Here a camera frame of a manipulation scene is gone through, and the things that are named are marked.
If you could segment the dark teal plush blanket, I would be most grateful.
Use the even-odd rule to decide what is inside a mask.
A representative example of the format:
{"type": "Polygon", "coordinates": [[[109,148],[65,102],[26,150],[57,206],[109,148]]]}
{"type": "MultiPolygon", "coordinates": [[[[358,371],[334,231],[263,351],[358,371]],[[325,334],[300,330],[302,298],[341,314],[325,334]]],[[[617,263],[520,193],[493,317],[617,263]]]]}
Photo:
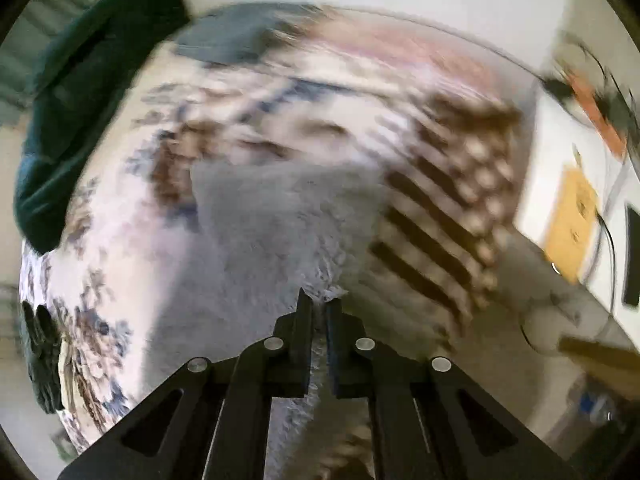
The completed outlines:
{"type": "Polygon", "coordinates": [[[15,222],[39,255],[119,103],[157,44],[189,21],[183,0],[98,0],[47,48],[14,188],[15,222]]]}

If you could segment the floral bed blanket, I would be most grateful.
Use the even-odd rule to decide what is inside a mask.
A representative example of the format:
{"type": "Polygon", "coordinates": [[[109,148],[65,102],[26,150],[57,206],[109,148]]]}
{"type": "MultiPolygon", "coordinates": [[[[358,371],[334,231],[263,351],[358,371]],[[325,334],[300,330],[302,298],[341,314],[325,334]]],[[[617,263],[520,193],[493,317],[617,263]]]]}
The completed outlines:
{"type": "Polygon", "coordinates": [[[240,6],[160,47],[66,159],[28,146],[20,295],[62,339],[58,418],[85,452],[187,359],[341,299],[412,358],[449,350],[497,287],[520,114],[421,29],[240,6]],[[238,62],[248,18],[266,52],[238,62]]]}

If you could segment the yellow paper pad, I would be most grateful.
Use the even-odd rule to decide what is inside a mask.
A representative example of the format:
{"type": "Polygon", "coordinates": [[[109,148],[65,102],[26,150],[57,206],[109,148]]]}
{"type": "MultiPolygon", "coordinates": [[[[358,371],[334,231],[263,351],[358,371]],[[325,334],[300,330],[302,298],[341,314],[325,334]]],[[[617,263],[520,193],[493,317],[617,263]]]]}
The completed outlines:
{"type": "Polygon", "coordinates": [[[570,284],[578,281],[596,223],[597,206],[597,192],[584,172],[579,167],[565,166],[542,249],[570,284]]]}

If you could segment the folded dark jeans stack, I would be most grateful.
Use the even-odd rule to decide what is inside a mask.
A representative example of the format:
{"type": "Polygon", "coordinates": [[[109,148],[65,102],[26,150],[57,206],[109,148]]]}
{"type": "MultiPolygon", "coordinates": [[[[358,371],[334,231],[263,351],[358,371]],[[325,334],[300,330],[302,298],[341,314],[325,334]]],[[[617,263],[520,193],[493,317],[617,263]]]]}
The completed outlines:
{"type": "Polygon", "coordinates": [[[58,358],[61,336],[43,304],[33,307],[23,301],[20,310],[20,330],[27,374],[40,408],[55,414],[63,408],[58,358]]]}

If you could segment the small denim cloth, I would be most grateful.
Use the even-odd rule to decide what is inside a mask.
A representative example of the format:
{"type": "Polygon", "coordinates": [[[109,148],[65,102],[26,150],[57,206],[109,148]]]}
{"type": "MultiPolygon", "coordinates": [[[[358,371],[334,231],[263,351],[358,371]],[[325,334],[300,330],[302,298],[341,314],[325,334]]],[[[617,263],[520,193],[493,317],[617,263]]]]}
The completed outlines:
{"type": "Polygon", "coordinates": [[[256,63],[260,57],[319,10],[308,3],[243,2],[210,11],[172,40],[176,55],[215,65],[256,63]]]}

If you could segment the orange device on table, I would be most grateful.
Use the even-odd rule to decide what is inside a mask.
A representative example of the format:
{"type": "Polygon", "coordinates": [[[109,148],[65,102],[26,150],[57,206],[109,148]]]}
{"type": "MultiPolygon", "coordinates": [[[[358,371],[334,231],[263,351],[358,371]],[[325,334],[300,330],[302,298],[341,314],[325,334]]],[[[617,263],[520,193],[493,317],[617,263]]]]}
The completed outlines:
{"type": "Polygon", "coordinates": [[[605,146],[617,160],[623,160],[626,156],[626,141],[618,135],[614,126],[600,112],[596,90],[584,76],[571,70],[566,73],[566,80],[574,91],[576,101],[600,134],[605,146]]]}

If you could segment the grey fleece pants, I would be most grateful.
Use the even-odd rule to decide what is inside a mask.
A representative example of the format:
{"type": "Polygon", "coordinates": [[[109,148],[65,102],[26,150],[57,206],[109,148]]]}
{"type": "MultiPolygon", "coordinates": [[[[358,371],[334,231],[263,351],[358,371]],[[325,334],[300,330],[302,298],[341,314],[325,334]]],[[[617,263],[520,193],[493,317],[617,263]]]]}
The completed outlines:
{"type": "Polygon", "coordinates": [[[345,295],[385,198],[382,174],[352,164],[198,162],[191,179],[198,230],[150,330],[144,392],[196,356],[268,337],[301,292],[316,308],[345,295]]]}

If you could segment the white bedside table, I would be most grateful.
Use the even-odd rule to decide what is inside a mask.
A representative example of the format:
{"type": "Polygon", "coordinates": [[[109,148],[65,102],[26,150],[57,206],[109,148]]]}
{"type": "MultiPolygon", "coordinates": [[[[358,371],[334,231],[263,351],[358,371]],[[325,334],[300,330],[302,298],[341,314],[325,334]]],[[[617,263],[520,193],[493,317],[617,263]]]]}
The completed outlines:
{"type": "Polygon", "coordinates": [[[584,286],[638,346],[639,308],[624,299],[625,287],[639,284],[631,269],[628,209],[639,209],[630,160],[616,158],[595,128],[538,89],[515,229],[557,274],[584,286]]]}

